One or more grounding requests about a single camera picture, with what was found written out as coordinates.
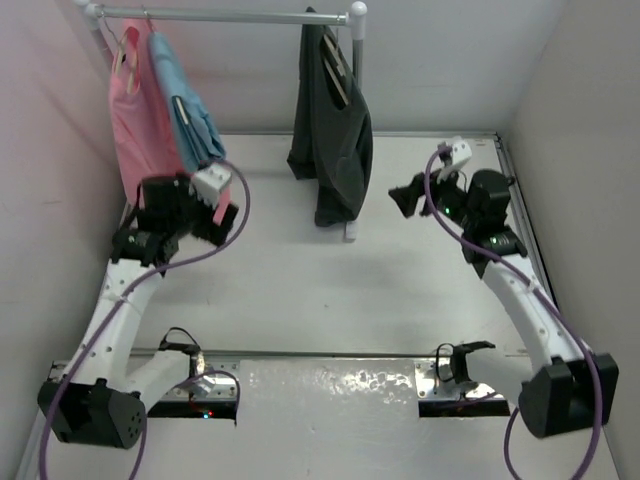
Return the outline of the dark grey t shirt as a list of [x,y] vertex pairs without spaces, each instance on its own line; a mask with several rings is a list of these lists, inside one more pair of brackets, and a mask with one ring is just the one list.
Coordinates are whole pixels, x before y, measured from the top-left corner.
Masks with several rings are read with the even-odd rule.
[[301,30],[298,96],[287,158],[296,179],[317,181],[314,223],[320,228],[358,218],[373,165],[371,115],[340,47],[352,81],[350,105],[339,109],[334,103],[321,51],[327,28],[304,25]]

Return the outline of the beige wooden hanger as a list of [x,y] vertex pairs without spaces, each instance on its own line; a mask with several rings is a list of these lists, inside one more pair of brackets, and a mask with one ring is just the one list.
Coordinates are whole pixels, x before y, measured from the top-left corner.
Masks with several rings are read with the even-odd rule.
[[321,51],[324,70],[329,78],[328,83],[334,103],[339,109],[343,109],[350,105],[352,81],[338,42],[329,28],[323,33]]

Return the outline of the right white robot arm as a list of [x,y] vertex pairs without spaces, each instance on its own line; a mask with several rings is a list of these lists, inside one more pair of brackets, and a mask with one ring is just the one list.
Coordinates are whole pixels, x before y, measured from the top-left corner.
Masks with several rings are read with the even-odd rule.
[[461,227],[462,252],[494,293],[518,332],[530,363],[517,365],[487,340],[453,346],[441,383],[486,383],[519,408],[528,431],[542,439],[609,421],[619,368],[609,354],[595,354],[574,339],[539,286],[526,247],[507,225],[513,178],[481,169],[468,189],[457,174],[419,173],[389,190],[402,215],[437,212]]

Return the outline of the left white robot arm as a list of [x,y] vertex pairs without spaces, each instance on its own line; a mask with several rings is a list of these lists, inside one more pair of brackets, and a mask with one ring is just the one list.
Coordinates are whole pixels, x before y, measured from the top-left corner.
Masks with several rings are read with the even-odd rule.
[[63,443],[129,449],[148,412],[195,371],[199,349],[162,340],[143,366],[127,370],[145,310],[180,241],[223,246],[238,209],[225,201],[231,172],[214,164],[194,174],[153,176],[112,237],[112,252],[87,331],[58,380],[38,394],[46,433]]

